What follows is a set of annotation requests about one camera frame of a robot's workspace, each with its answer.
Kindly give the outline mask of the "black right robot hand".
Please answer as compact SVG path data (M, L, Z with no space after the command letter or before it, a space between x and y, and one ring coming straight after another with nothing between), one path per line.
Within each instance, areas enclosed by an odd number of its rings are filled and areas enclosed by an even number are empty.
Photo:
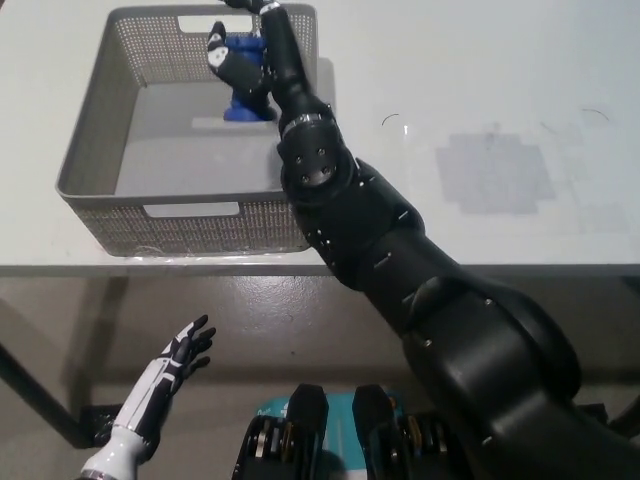
M279 131L285 132L302 116L335 120L328 104L320 100L307 77L288 12L277 1L227 1L226 6L260 18L266 43L265 64L260 67L226 45L226 29L214 23L207 40L207 62L212 73L236 90L241 99L257 107L270 94L280 108Z

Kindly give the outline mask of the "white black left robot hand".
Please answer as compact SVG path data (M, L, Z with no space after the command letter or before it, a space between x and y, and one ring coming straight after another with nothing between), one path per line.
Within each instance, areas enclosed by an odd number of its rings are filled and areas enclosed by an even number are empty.
M133 433L144 445L159 439L178 390L210 363L205 352L213 344L216 328L205 329L207 323L207 315L189 323L149 362L113 422L112 437Z

